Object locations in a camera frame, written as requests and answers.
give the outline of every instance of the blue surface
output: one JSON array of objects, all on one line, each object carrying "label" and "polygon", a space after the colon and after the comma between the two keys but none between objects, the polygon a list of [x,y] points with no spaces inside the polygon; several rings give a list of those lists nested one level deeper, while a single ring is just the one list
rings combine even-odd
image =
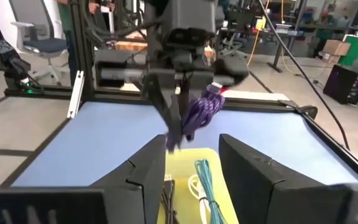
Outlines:
[{"label": "blue surface", "polygon": [[[86,103],[13,186],[87,186],[167,131],[151,106]],[[295,113],[221,111],[183,148],[218,150],[226,133],[324,184],[358,182]]]}]

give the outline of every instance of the office chair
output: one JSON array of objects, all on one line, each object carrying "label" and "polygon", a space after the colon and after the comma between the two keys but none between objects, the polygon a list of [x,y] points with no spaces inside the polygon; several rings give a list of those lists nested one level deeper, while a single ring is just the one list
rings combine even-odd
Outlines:
[{"label": "office chair", "polygon": [[61,67],[52,65],[51,59],[59,57],[67,49],[64,39],[55,38],[53,24],[43,0],[9,0],[17,27],[17,48],[25,53],[47,59],[47,68],[33,72],[32,78],[41,80],[51,77],[56,85],[61,85]]}]

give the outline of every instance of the white cable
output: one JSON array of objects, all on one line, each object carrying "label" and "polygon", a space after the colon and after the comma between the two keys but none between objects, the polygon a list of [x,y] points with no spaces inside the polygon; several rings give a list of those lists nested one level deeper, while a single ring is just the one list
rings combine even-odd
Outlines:
[{"label": "white cable", "polygon": [[192,175],[188,182],[188,188],[190,193],[197,199],[200,201],[200,217],[201,217],[201,222],[202,224],[208,224],[208,221],[206,219],[206,209],[211,212],[211,209],[209,207],[209,203],[208,200],[206,198],[206,194],[204,191],[204,188],[200,182],[200,180],[198,179],[197,174]]}]

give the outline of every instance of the teal cable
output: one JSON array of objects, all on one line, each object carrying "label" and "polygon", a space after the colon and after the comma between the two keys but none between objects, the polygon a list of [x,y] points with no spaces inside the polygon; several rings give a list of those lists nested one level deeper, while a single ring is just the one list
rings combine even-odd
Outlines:
[{"label": "teal cable", "polygon": [[212,183],[212,173],[209,169],[209,163],[206,159],[197,160],[195,162],[196,171],[198,178],[200,179],[201,185],[204,188],[206,199],[209,202],[209,207],[211,209],[211,219],[210,224],[225,224],[226,221],[223,217],[222,211],[219,208],[218,203],[215,201],[214,189]]}]

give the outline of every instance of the concrete floor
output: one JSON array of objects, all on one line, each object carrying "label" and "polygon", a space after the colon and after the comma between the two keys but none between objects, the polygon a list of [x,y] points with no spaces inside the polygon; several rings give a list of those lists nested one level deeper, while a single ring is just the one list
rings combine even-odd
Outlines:
[{"label": "concrete floor", "polygon": [[[38,70],[46,61],[24,55],[34,70]],[[319,109],[316,121],[339,142],[343,142],[341,133],[324,107],[322,102],[313,93],[306,80],[292,75],[290,72],[277,73],[268,67],[265,62],[272,61],[271,56],[256,55],[250,69],[274,92],[283,93],[299,105],[314,105]],[[53,63],[62,65],[66,62],[65,56]],[[286,59],[290,70],[297,72],[295,66]],[[306,73],[325,83],[330,68],[324,62],[311,58],[299,58]],[[279,67],[285,70],[280,62]],[[68,75],[62,78],[63,84],[68,84]],[[5,89],[4,80],[0,73],[0,97]],[[249,77],[237,90],[260,91],[265,90]],[[352,152],[358,157],[358,107],[340,105],[336,101],[323,96],[336,116],[342,123]],[[67,101],[43,100],[28,98],[8,98],[0,103],[0,149],[33,151],[64,119],[68,109]],[[24,156],[0,156],[0,183],[25,159]]]}]

